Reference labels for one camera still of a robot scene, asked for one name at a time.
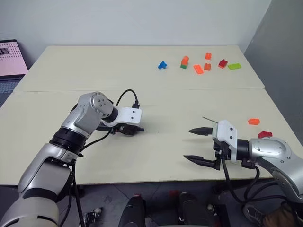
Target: toy block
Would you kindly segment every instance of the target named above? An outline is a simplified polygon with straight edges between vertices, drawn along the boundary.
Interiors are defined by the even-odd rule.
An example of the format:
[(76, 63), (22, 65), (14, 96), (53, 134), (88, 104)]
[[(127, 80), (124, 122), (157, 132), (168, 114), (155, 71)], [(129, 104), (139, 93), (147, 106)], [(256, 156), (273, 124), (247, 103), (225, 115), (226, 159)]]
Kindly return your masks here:
[(158, 66), (158, 69), (165, 69), (167, 64), (165, 62), (161, 62), (160, 65)]
[(223, 59), (223, 60), (221, 60), (221, 61), (219, 62), (219, 65), (218, 65), (218, 66), (219, 66), (221, 69), (224, 69), (224, 68), (226, 67), (227, 63), (228, 63), (228, 61), (225, 60), (225, 59)]
[(211, 60), (211, 58), (212, 58), (212, 53), (206, 53), (205, 54), (205, 59), (206, 60)]
[(230, 70), (237, 70), (237, 69), (241, 69), (242, 66), (239, 63), (236, 63), (236, 64), (228, 65), (228, 68)]
[(187, 65), (188, 65), (188, 60), (189, 60), (189, 57), (188, 56), (184, 56), (182, 58), (182, 61), (181, 61), (181, 68), (183, 69), (186, 69), (187, 68)]
[(203, 72), (203, 69), (201, 68), (200, 65), (194, 65), (194, 69), (195, 69), (195, 71), (196, 71), (197, 74), (202, 74), (202, 73), (204, 73), (204, 72)]
[(211, 69), (211, 64), (205, 63), (204, 70), (210, 71), (210, 69)]
[(273, 136), (273, 134), (268, 131), (262, 131), (258, 134), (259, 139), (264, 138), (264, 137), (272, 137), (272, 136)]
[(260, 120), (258, 118), (250, 118), (248, 120), (248, 124), (257, 125), (257, 124), (260, 124)]

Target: blue block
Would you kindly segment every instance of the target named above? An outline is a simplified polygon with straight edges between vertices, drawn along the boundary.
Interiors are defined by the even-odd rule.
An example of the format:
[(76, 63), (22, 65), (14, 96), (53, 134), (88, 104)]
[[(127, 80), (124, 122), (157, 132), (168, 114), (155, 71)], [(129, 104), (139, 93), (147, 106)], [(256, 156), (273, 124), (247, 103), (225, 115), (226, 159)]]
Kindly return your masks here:
[(161, 62), (160, 65), (158, 66), (158, 69), (165, 69), (167, 64), (165, 62)]

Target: green block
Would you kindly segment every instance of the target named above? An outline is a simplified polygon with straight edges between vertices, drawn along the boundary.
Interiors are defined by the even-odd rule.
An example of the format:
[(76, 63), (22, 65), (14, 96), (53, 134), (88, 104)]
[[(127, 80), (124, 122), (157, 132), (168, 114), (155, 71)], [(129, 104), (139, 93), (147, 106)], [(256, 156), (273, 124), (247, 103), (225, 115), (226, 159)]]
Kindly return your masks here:
[(242, 66), (239, 63), (236, 63), (236, 64), (228, 65), (228, 68), (230, 70), (237, 70), (237, 69), (241, 69)]

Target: white table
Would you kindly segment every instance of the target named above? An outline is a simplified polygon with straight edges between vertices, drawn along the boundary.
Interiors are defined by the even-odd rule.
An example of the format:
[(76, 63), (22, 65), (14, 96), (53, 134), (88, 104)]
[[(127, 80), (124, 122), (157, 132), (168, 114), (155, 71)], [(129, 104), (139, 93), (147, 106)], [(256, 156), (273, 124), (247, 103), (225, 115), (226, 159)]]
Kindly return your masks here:
[[(211, 52), (211, 61), (205, 53)], [(186, 70), (180, 68), (189, 56)], [(219, 61), (240, 63), (220, 69)], [(159, 70), (161, 61), (168, 65)], [(197, 75), (193, 65), (211, 63)], [(16, 87), (25, 91), (264, 88), (238, 46), (49, 46)]]
[[(106, 91), (112, 100), (122, 93)], [(224, 179), (223, 171), (195, 165), (183, 155), (214, 159), (211, 136), (188, 133), (195, 127), (211, 127), (202, 116), (216, 121), (226, 119), (238, 129), (240, 139), (256, 138), (261, 131), (287, 141), (303, 158), (303, 148), (263, 89), (219, 90), (136, 90), (143, 110), (145, 132), (128, 138), (111, 135), (84, 151), (77, 160), (77, 183), (125, 183), (147, 181)], [(0, 184), (18, 181), (44, 143), (61, 123), (83, 91), (16, 92), (0, 108)], [(129, 106), (127, 94), (121, 106)], [(248, 125), (249, 118), (261, 124)], [(96, 131), (89, 141), (100, 138)], [(232, 179), (252, 178), (255, 171), (228, 162)], [(261, 169), (261, 177), (270, 176)]]

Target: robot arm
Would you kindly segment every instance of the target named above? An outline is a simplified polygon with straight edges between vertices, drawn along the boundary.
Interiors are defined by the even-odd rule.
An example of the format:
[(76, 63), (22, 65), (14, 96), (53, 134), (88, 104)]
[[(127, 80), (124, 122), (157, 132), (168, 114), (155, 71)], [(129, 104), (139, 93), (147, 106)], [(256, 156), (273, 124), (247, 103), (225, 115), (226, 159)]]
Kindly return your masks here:
[(19, 199), (5, 213), (0, 227), (58, 225), (56, 202), (67, 195), (73, 181), (69, 166), (75, 163), (86, 140), (99, 126), (138, 126), (142, 111), (117, 107), (100, 92), (82, 95), (76, 107), (23, 173)]
[(228, 121), (216, 122), (214, 128), (196, 128), (189, 132), (212, 134), (216, 160), (185, 156), (188, 160), (220, 170), (221, 160), (241, 160), (242, 167), (253, 169), (257, 164), (274, 177), (288, 200), (303, 203), (303, 159), (293, 153), (289, 145), (278, 138), (237, 139), (237, 129)]

